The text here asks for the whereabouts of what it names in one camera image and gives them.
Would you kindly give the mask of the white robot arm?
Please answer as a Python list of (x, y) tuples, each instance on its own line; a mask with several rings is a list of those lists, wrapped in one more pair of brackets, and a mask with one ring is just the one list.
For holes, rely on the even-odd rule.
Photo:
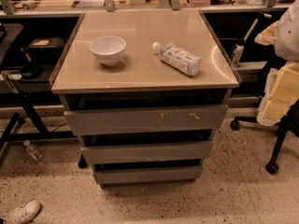
[(275, 54), (286, 61), (281, 68), (270, 69), (256, 117), (259, 124), (273, 126), (299, 100), (299, 0), (254, 41), (273, 45)]

